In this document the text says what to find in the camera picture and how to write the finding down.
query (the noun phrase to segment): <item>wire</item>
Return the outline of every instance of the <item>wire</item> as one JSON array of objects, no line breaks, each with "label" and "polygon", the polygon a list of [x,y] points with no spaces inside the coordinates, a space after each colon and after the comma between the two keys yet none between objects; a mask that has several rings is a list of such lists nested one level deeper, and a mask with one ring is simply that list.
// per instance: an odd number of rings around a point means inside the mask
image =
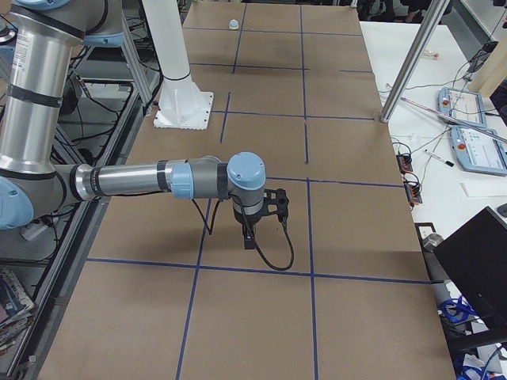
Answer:
[{"label": "wire", "polygon": [[438,139],[438,138],[439,138],[439,137],[441,137],[442,135],[445,135],[445,134],[446,134],[447,132],[449,132],[450,130],[451,130],[451,128],[447,127],[447,128],[445,129],[445,131],[443,131],[442,133],[440,133],[437,137],[435,137],[435,138],[433,138],[433,139],[429,140],[427,143],[425,143],[425,144],[423,144],[423,145],[419,146],[417,149],[412,150],[412,153],[415,153],[415,152],[417,152],[418,150],[421,150],[421,149],[422,149],[422,148],[424,148],[425,146],[428,146],[428,145],[429,145],[429,144],[431,144],[433,141],[435,141],[436,139]]},{"label": "wire", "polygon": [[152,71],[156,71],[157,73],[162,73],[162,70],[160,70],[160,68],[156,69],[155,67],[148,66],[146,63],[141,62],[141,60],[139,60],[139,63],[141,64],[141,66],[144,66],[147,69],[150,69]]},{"label": "wire", "polygon": [[498,20],[497,24],[495,25],[493,31],[491,32],[490,36],[488,37],[488,40],[491,41],[491,37],[493,37],[493,34],[497,31],[497,28],[498,26],[500,25],[500,23],[503,21],[504,17],[505,17],[505,13],[507,12],[507,8],[504,9],[504,13],[501,14],[501,17],[500,17],[500,20]]},{"label": "wire", "polygon": [[9,24],[10,26],[12,26],[12,27],[16,30],[16,32],[17,32],[17,30],[18,30],[18,29],[17,29],[16,25],[14,25],[12,22],[10,22],[10,21],[9,21],[9,20],[7,20],[5,17],[3,17],[3,15],[2,15],[2,14],[0,14],[0,17],[1,17],[1,18],[3,18],[3,20],[4,20],[7,24]]},{"label": "wire", "polygon": [[114,109],[111,109],[109,108],[107,105],[104,105],[102,104],[100,101],[96,101],[95,99],[93,99],[92,97],[88,97],[88,99],[90,101],[92,101],[92,103],[95,103],[96,105],[99,105],[101,106],[103,109],[105,109],[106,111],[109,111],[109,112],[112,112],[116,115],[116,118],[120,117],[120,113],[118,111],[115,111]]},{"label": "wire", "polygon": [[264,253],[261,250],[261,247],[259,247],[259,244],[257,243],[257,240],[255,239],[255,234],[252,231],[252,228],[250,227],[250,223],[248,222],[248,218],[246,217],[245,207],[243,206],[243,202],[241,201],[241,198],[239,196],[235,196],[233,194],[229,195],[230,198],[236,201],[237,205],[241,208],[241,214],[243,217],[243,226],[246,228],[246,232],[250,237],[252,238],[253,246],[257,250],[257,253],[261,257],[262,261],[265,262],[266,265],[268,265],[271,269],[274,269],[275,271],[287,271],[288,269],[292,268],[292,265],[294,264],[294,247],[292,246],[291,238],[288,236],[287,231],[287,219],[284,218],[284,221],[281,222],[281,225],[284,229],[284,235],[287,238],[287,243],[289,246],[289,249],[291,250],[291,259],[287,266],[285,267],[277,267],[276,265],[273,265],[269,260],[264,256]]},{"label": "wire", "polygon": [[116,126],[109,128],[107,131],[96,133],[95,135],[84,136],[84,137],[80,137],[80,138],[77,138],[77,139],[73,139],[72,142],[73,143],[75,143],[77,141],[81,142],[83,140],[93,139],[94,137],[100,137],[100,136],[103,136],[103,135],[107,135],[107,134],[111,133],[112,131],[114,131],[115,128],[116,128]]},{"label": "wire", "polygon": [[484,380],[486,378],[487,370],[488,367],[490,366],[491,360],[493,360],[493,358],[500,353],[502,348],[505,348],[503,344],[500,345],[500,347],[498,347],[496,350],[494,350],[493,354],[491,354],[490,358],[487,360],[486,365],[484,366],[484,371],[482,372],[481,375],[481,380]]},{"label": "wire", "polygon": [[75,57],[71,58],[71,61],[77,61],[78,59],[83,59],[86,57],[86,54],[88,54],[88,50],[90,49],[89,46],[85,46],[81,51],[84,51],[80,55],[76,55]]},{"label": "wire", "polygon": [[215,226],[216,212],[219,210],[220,201],[217,200],[215,203],[215,208],[213,209],[212,224],[210,226],[208,225],[208,221],[206,220],[206,217],[204,216],[203,211],[200,209],[197,202],[194,199],[192,199],[192,203],[196,207],[196,209],[199,211],[199,215],[203,219],[204,227],[206,227],[206,231],[208,232],[208,235],[213,234],[213,227]]},{"label": "wire", "polygon": [[139,192],[137,194],[112,194],[110,196],[152,196],[153,194],[161,194],[163,192]]},{"label": "wire", "polygon": [[[459,73],[459,71],[460,71],[460,70],[461,70],[461,69],[462,69],[465,65],[467,65],[467,63],[469,63],[469,62],[467,61],[464,65],[462,65],[462,66],[458,69],[458,73]],[[440,84],[437,84],[437,85],[415,85],[415,86],[413,86],[413,87],[407,87],[407,88],[405,88],[405,89],[422,89],[422,88],[425,88],[425,87],[440,87],[440,86],[446,86],[446,85],[448,85],[449,83],[453,83],[453,82],[455,82],[456,80],[458,80],[458,79],[456,79],[456,78],[455,78],[455,79],[454,79],[454,80],[452,80],[452,81],[448,81],[448,82],[445,82],[445,83],[440,83]],[[389,89],[389,90],[387,90],[387,91],[379,91],[379,93],[390,93],[390,92],[391,92],[391,90],[390,90],[390,89]]]}]

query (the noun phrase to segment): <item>white desk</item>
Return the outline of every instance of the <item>white desk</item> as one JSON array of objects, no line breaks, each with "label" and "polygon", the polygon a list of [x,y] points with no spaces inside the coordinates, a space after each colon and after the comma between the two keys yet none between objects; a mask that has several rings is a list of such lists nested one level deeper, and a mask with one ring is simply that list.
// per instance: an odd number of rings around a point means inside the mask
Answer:
[{"label": "white desk", "polygon": [[[361,22],[368,54],[379,91],[393,85],[406,54],[414,40],[419,25],[397,23]],[[438,60],[421,59],[414,71],[408,88],[428,84],[443,84],[452,81],[458,69],[467,61],[446,26],[438,26],[431,39],[429,50],[440,54]],[[462,77],[467,65],[460,71]],[[455,87],[463,88],[464,81],[457,81]],[[408,89],[404,96],[418,103],[436,109],[436,95],[442,86]],[[484,101],[486,109],[494,108],[489,99]],[[488,127],[496,129],[499,135],[507,137],[507,127],[499,117],[488,116]],[[433,115],[400,101],[390,122],[391,135],[410,148],[417,149],[429,142],[445,129],[445,124]],[[437,140],[424,149],[432,150]],[[414,172],[422,179],[423,167],[429,159],[424,149],[413,155]],[[442,158],[455,162],[448,133],[440,141],[436,152]],[[423,181],[423,204],[412,212],[415,222],[432,222],[437,232],[448,237],[485,206],[495,209],[507,203],[507,196],[468,197],[462,183],[481,182],[488,186],[504,184],[507,179],[486,174],[464,172],[455,165],[450,168],[431,159]]]}]

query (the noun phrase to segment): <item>black strap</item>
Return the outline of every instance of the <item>black strap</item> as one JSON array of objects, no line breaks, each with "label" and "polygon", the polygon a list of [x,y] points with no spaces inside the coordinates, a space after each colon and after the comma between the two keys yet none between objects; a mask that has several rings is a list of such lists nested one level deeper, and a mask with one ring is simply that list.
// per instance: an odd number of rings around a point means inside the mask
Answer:
[{"label": "black strap", "polygon": [[96,196],[107,196],[103,193],[101,189],[101,184],[99,181],[99,176],[101,175],[102,167],[93,168],[90,174],[90,185],[92,187],[93,194]]},{"label": "black strap", "polygon": [[160,190],[163,192],[170,192],[171,189],[169,188],[166,178],[166,164],[167,160],[157,162],[157,182]]},{"label": "black strap", "polygon": [[190,76],[190,71],[188,74],[186,74],[186,76],[184,77],[181,77],[181,78],[178,78],[178,79],[172,79],[172,78],[168,78],[164,75],[164,78],[167,79],[168,81],[173,81],[173,82],[177,82],[177,81],[182,81],[183,79],[186,79]]},{"label": "black strap", "polygon": [[95,33],[98,29],[100,29],[100,28],[102,28],[102,26],[104,26],[105,21],[108,19],[108,13],[109,13],[109,1],[108,0],[104,0],[104,13],[102,14],[102,18],[98,22],[97,25],[95,25],[90,30],[86,31],[86,35],[87,36],[90,35],[90,34]]},{"label": "black strap", "polygon": [[36,105],[45,105],[46,107],[52,108],[60,108],[63,101],[61,97],[50,97],[42,93],[34,93],[29,89],[22,89],[12,83],[9,83],[7,86],[7,95],[19,101],[34,103]]},{"label": "black strap", "polygon": [[220,162],[216,166],[216,190],[220,202],[229,199],[229,177],[227,175],[227,163]]},{"label": "black strap", "polygon": [[14,178],[16,180],[27,180],[27,181],[41,181],[50,180],[56,175],[56,172],[42,173],[42,174],[30,174],[30,173],[19,173],[12,172],[10,170],[0,169],[0,176],[5,178]]},{"label": "black strap", "polygon": [[63,190],[62,201],[60,202],[60,204],[56,208],[58,210],[59,208],[61,208],[61,206],[65,202],[65,199],[67,198],[67,186],[65,185],[65,181],[63,180],[63,177],[60,175],[60,173],[56,172],[56,178],[58,178],[58,181],[60,181],[60,184],[62,185],[62,190]]},{"label": "black strap", "polygon": [[84,31],[79,30],[79,29],[77,29],[73,26],[70,26],[68,24],[64,24],[63,22],[55,20],[54,18],[44,16],[41,13],[26,9],[22,6],[17,6],[15,4],[13,4],[10,6],[10,11],[12,13],[20,14],[21,16],[26,16],[28,18],[35,20],[35,21],[39,21],[41,24],[45,24],[45,25],[51,26],[52,28],[61,30],[62,32],[68,33],[74,37],[79,38],[80,40],[84,40],[84,38],[85,38]]}]

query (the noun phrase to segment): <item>cable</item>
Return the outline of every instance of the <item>cable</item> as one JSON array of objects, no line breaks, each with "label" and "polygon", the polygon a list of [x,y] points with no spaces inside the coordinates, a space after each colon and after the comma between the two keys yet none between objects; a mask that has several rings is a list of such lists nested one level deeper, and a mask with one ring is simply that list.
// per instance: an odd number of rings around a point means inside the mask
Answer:
[{"label": "cable", "polygon": [[147,69],[150,69],[152,71],[156,71],[157,73],[162,73],[162,70],[160,70],[160,68],[156,69],[154,67],[148,66],[146,63],[142,63],[140,59],[139,59],[139,63],[141,64],[141,66],[144,66]]},{"label": "cable", "polygon": [[208,235],[213,234],[213,227],[215,226],[216,212],[219,210],[220,201],[217,200],[216,203],[215,203],[215,208],[213,209],[212,224],[210,226],[208,225],[208,221],[206,220],[206,217],[204,216],[203,211],[200,209],[200,207],[197,204],[197,202],[194,199],[192,199],[192,203],[196,207],[196,209],[199,211],[199,215],[203,219],[204,227],[206,228],[206,231],[208,232]]},{"label": "cable", "polygon": [[10,22],[10,21],[9,21],[9,20],[7,20],[5,17],[3,17],[3,14],[0,14],[0,17],[1,17],[1,18],[3,18],[3,20],[4,20],[7,24],[9,24],[10,26],[12,26],[12,27],[16,30],[16,32],[17,32],[17,30],[18,30],[18,29],[17,29],[16,25],[14,25],[12,22]]},{"label": "cable", "polygon": [[417,149],[412,150],[412,153],[415,153],[415,152],[417,152],[418,150],[421,150],[421,149],[422,149],[422,148],[424,148],[425,146],[428,146],[428,145],[429,145],[429,144],[431,144],[433,141],[435,141],[436,139],[438,139],[438,138],[439,138],[439,137],[441,137],[442,135],[445,135],[445,134],[446,134],[447,132],[449,132],[450,130],[451,130],[451,128],[447,127],[447,128],[445,129],[445,131],[443,131],[442,133],[440,133],[437,137],[435,137],[435,138],[433,138],[433,139],[429,140],[427,143],[425,143],[425,144],[423,144],[423,145],[419,146]]},{"label": "cable", "polygon": [[109,112],[112,112],[116,115],[116,118],[120,117],[120,113],[118,111],[115,111],[114,109],[110,109],[107,105],[104,105],[102,104],[100,101],[96,101],[95,99],[93,99],[92,97],[88,97],[88,99],[90,101],[92,101],[93,103],[95,103],[96,105],[99,105],[101,106],[103,109],[105,109],[106,111],[109,111]]},{"label": "cable", "polygon": [[504,9],[504,13],[501,14],[501,17],[500,17],[500,20],[498,20],[497,24],[495,25],[493,31],[491,32],[490,36],[488,37],[488,40],[491,41],[491,37],[493,37],[493,34],[497,31],[497,28],[498,26],[500,25],[500,23],[503,21],[504,17],[505,17],[505,13],[507,12],[507,8]]},{"label": "cable", "polygon": [[152,196],[153,194],[162,194],[163,192],[139,192],[137,194],[112,194],[110,196]]},{"label": "cable", "polygon": [[257,243],[257,240],[255,239],[255,234],[252,231],[252,229],[250,227],[250,223],[248,222],[248,219],[246,217],[245,207],[243,206],[243,202],[241,201],[241,198],[239,196],[235,196],[233,194],[229,194],[229,197],[233,200],[236,200],[237,205],[239,205],[239,207],[241,208],[241,214],[242,214],[243,223],[244,223],[243,225],[245,226],[246,232],[248,233],[248,235],[250,235],[250,237],[252,238],[253,246],[257,250],[257,253],[261,257],[262,261],[264,261],[266,265],[268,265],[271,269],[274,269],[275,271],[284,272],[284,271],[287,271],[288,269],[292,268],[292,265],[294,264],[294,247],[292,246],[291,238],[288,236],[287,219],[285,218],[284,221],[281,222],[280,224],[282,225],[282,227],[284,229],[284,235],[287,238],[287,243],[288,243],[289,249],[291,250],[291,259],[290,259],[287,266],[277,267],[276,265],[273,265],[273,264],[271,264],[271,262],[269,262],[269,260],[266,258],[266,256],[264,256],[264,253],[262,252],[261,247],[259,247],[259,244]]},{"label": "cable", "polygon": [[481,380],[486,379],[487,370],[488,367],[490,366],[491,360],[493,360],[493,358],[500,353],[502,348],[505,348],[503,344],[500,345],[500,347],[498,347],[496,350],[494,350],[493,354],[491,354],[490,358],[487,360],[486,365],[484,366],[484,371],[482,372]]}]

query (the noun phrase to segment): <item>blue cable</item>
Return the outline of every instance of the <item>blue cable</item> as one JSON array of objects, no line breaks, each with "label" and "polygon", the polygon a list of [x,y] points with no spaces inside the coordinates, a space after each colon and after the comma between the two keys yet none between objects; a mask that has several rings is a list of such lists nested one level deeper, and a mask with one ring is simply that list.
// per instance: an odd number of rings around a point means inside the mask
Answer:
[{"label": "blue cable", "polygon": [[[451,313],[449,308],[453,308],[455,313]],[[466,302],[461,295],[459,298],[450,298],[440,304],[442,313],[454,323],[466,321],[471,315],[478,317],[477,312],[472,309],[472,306]]]},{"label": "blue cable", "polygon": [[485,376],[486,376],[486,373],[487,373],[487,370],[488,370],[488,366],[490,365],[491,363],[491,360],[493,360],[493,358],[500,353],[500,351],[502,350],[504,346],[501,345],[499,348],[497,348],[496,350],[494,350],[494,352],[491,354],[490,358],[488,359],[488,361],[486,362],[486,365],[484,366],[484,371],[482,372],[482,376],[481,376],[481,380],[484,380],[485,379]]}]

